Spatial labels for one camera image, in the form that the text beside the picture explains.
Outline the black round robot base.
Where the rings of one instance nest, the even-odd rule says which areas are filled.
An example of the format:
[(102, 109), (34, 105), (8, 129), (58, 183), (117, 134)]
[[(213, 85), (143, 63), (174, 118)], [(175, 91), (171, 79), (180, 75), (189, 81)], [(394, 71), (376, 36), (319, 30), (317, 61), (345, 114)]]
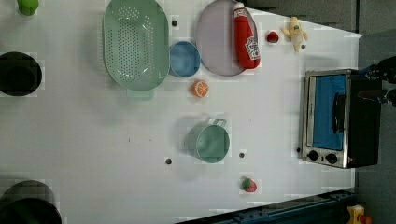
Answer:
[(42, 70), (31, 56), (17, 51), (0, 56), (0, 90), (10, 96), (33, 93), (42, 81)]

